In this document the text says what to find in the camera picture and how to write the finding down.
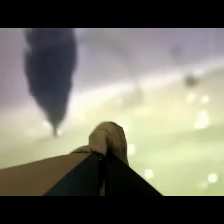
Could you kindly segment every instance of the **green ground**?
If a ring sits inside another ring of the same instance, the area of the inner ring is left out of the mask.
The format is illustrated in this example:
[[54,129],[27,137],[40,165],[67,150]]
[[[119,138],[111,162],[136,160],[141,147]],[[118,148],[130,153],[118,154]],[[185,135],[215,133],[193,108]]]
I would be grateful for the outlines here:
[[[0,167],[67,154],[86,144],[98,123],[112,120],[128,128],[127,141],[136,150],[129,156],[131,168],[142,177],[146,169],[152,170],[154,176],[148,181],[162,194],[224,195],[223,83],[224,72],[217,71],[208,74],[193,89],[175,83],[147,90],[142,103],[128,97],[125,105],[118,105],[116,98],[96,105],[89,99],[69,116],[67,129],[56,140],[44,133],[37,110],[7,112],[1,120]],[[192,103],[186,100],[190,92],[197,96]],[[200,102],[203,95],[210,97],[208,104]],[[195,130],[201,110],[207,111],[211,126]],[[42,136],[28,136],[31,127]],[[217,175],[217,182],[208,182],[211,173]]]

